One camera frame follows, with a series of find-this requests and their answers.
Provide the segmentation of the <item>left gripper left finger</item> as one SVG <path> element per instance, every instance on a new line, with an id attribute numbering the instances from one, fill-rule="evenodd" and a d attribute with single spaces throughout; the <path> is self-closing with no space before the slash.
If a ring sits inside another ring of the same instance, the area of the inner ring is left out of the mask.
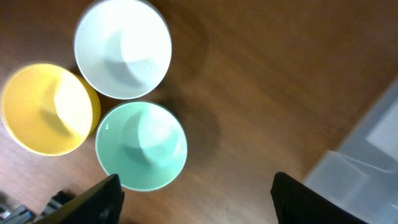
<path id="1" fill-rule="evenodd" d="M 124 191 L 111 174 L 86 192 L 37 221 L 38 224 L 118 224 Z"/>

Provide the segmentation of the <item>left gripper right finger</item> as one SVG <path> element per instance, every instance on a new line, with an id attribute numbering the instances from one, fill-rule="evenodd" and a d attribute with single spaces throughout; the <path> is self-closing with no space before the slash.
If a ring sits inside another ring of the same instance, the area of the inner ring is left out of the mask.
<path id="1" fill-rule="evenodd" d="M 279 224 L 366 224 L 284 172 L 277 172 L 271 196 Z"/>

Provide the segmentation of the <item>mint green small bowl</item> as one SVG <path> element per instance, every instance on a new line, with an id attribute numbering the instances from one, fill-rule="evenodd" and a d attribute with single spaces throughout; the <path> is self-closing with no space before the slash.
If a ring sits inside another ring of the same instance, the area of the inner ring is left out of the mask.
<path id="1" fill-rule="evenodd" d="M 148 101 L 123 103 L 109 111 L 95 137 L 98 162 L 123 187 L 150 192 L 175 180 L 187 161 L 187 137 L 167 108 Z"/>

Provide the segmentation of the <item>yellow small bowl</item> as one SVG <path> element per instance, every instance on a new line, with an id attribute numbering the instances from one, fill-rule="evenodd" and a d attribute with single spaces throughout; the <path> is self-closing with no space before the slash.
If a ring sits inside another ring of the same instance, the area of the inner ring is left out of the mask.
<path id="1" fill-rule="evenodd" d="M 13 140 L 34 154 L 74 151 L 95 130 L 100 116 L 96 91 L 58 65 L 21 67 L 2 88 L 1 120 Z"/>

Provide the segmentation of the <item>white small bowl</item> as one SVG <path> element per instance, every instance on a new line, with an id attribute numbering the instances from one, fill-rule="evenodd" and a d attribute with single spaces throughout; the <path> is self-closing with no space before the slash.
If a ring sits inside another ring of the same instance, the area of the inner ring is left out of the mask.
<path id="1" fill-rule="evenodd" d="M 73 43 L 86 81 L 101 94 L 120 100 L 155 89 L 172 59 L 169 27 L 149 1 L 92 4 L 78 22 Z"/>

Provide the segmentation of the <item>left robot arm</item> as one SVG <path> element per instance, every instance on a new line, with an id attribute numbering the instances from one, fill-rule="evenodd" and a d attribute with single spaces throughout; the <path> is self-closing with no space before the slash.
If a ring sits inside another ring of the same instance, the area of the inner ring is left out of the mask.
<path id="1" fill-rule="evenodd" d="M 362 223 L 284 172 L 274 176 L 271 196 L 279 223 Z M 119 222 L 124 191 L 117 174 L 75 197 L 59 191 L 36 215 L 24 205 L 13 207 L 1 197 L 1 223 L 115 224 Z"/>

